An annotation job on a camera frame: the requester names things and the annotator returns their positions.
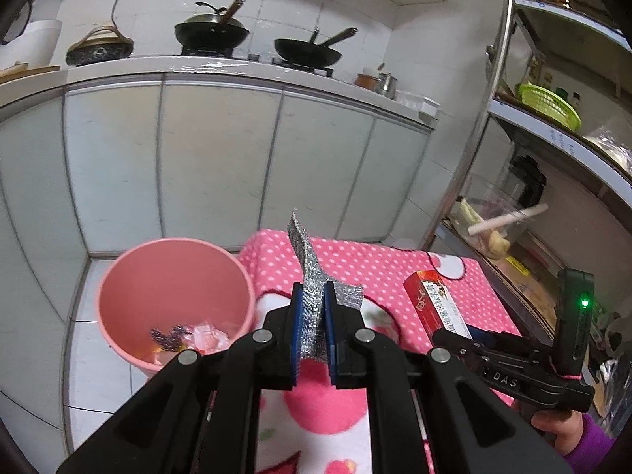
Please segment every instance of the green colander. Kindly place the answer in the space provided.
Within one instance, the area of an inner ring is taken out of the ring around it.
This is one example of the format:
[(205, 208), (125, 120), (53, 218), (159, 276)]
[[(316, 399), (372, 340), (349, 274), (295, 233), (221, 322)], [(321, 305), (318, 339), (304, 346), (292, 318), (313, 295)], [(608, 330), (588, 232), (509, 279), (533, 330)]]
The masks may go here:
[(573, 132), (579, 130), (581, 126), (579, 115), (557, 94), (529, 82), (520, 85), (518, 93), (522, 102), (528, 107), (548, 115)]

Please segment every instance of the gas stove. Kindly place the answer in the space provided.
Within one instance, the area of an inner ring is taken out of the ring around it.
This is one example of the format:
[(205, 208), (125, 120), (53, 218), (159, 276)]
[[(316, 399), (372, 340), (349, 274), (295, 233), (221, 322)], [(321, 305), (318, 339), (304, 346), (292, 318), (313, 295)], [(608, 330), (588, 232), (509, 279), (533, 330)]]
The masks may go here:
[[(182, 47), (182, 52), (180, 55), (182, 56), (212, 56), (215, 58), (236, 58), (236, 60), (248, 60), (250, 62), (260, 62), (260, 55), (256, 55), (255, 53), (249, 53), (248, 58), (238, 58), (233, 56), (233, 49), (228, 48), (225, 50), (202, 50), (202, 49), (191, 49), (187, 47)], [(320, 76), (326, 76), (327, 78), (333, 77), (334, 70), (331, 68), (323, 68), (323, 69), (315, 69), (310, 68), (309, 66), (299, 66), (298, 64), (293, 64), (291, 62), (286, 61), (283, 58), (279, 58), (278, 56), (274, 56), (271, 64), (275, 66), (281, 66), (282, 68), (296, 69), (297, 71), (304, 71), (306, 73), (317, 74)]]

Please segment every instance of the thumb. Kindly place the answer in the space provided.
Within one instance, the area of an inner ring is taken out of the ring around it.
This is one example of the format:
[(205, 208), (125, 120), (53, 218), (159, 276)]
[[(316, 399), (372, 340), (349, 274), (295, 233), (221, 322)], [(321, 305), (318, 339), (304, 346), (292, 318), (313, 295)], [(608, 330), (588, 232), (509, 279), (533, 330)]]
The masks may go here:
[(555, 450), (562, 456), (577, 447), (584, 431), (581, 413), (571, 410), (540, 410), (533, 414), (533, 427), (557, 435)]

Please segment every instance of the red box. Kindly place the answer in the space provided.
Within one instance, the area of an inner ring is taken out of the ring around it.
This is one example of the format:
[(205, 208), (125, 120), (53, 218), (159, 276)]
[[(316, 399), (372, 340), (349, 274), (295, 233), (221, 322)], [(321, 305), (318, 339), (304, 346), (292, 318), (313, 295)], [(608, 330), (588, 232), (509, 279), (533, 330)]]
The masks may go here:
[(431, 342), (432, 334), (440, 328), (472, 338), (448, 287), (437, 271), (412, 273), (404, 281), (404, 288)]

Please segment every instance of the silver cloth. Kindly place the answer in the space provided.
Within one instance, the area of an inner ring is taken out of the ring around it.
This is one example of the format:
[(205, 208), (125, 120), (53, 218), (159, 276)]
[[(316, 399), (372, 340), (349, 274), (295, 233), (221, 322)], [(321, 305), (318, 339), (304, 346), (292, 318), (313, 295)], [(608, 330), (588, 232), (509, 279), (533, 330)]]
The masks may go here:
[(362, 287), (347, 285), (332, 278), (322, 270), (305, 228), (296, 218), (296, 209), (288, 224), (288, 237), (303, 269), (303, 333), (301, 334), (301, 358), (327, 361), (327, 345), (323, 323), (323, 291), (328, 281), (333, 281), (339, 305), (359, 310), (362, 306)]

